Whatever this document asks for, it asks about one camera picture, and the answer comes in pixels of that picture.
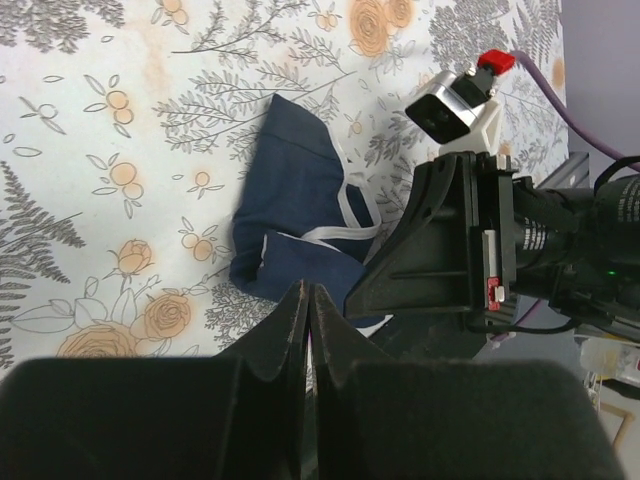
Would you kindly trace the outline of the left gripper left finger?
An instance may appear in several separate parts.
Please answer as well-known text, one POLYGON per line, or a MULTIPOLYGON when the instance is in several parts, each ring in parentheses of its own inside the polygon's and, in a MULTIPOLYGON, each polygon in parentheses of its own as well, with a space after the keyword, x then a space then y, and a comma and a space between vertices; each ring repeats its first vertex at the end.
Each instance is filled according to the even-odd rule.
POLYGON ((1 386, 5 479, 297 479, 308 286, 212 357, 36 359, 1 386))

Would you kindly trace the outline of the navy white-trimmed underwear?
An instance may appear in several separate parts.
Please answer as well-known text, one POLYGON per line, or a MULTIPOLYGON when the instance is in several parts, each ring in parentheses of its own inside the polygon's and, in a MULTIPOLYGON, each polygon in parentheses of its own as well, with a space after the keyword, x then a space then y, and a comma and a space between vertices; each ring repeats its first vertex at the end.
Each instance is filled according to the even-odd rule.
POLYGON ((233 218, 231 282, 277 302, 305 280, 324 286, 343 311, 381 224, 364 175, 330 128, 273 95, 233 218))

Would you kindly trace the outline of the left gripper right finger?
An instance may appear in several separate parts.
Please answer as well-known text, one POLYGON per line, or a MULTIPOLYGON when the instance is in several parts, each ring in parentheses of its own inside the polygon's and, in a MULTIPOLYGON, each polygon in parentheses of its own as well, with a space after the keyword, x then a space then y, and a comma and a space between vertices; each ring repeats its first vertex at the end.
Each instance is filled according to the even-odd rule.
POLYGON ((547 361, 400 361, 310 291, 322 479, 621 479, 581 384, 547 361))

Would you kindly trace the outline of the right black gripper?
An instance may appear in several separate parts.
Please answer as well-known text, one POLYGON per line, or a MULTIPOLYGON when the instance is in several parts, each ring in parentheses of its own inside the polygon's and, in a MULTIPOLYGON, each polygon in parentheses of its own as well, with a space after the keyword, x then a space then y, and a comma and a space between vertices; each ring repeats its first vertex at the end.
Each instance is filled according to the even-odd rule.
POLYGON ((622 158, 593 187, 572 189, 537 188, 515 177, 509 159, 486 153, 417 166, 404 214, 346 297, 346 318, 474 309, 474 173, 481 223, 497 235, 490 309, 504 288, 547 301, 567 317, 565 330, 638 327, 639 177, 616 175, 638 161, 622 158))

